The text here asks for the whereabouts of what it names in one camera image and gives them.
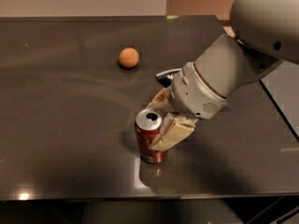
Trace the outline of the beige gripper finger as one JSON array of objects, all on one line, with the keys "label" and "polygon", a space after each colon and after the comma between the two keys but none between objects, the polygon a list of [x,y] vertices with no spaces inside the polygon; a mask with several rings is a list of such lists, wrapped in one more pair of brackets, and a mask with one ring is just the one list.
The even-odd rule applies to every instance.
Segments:
[{"label": "beige gripper finger", "polygon": [[147,108],[164,113],[173,112],[172,96],[170,88],[162,88],[148,103]]},{"label": "beige gripper finger", "polygon": [[196,119],[182,114],[168,113],[159,133],[149,144],[149,148],[155,151],[167,151],[191,135],[195,126]]}]

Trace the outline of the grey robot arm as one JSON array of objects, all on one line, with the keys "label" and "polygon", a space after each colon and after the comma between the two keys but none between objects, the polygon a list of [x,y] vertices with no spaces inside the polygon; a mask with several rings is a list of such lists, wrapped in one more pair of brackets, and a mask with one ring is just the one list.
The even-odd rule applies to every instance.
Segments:
[{"label": "grey robot arm", "polygon": [[222,110],[230,93],[284,61],[299,62],[299,0],[234,0],[230,20],[235,35],[217,38],[149,103],[165,115],[150,149],[175,146],[199,119],[211,119]]}]

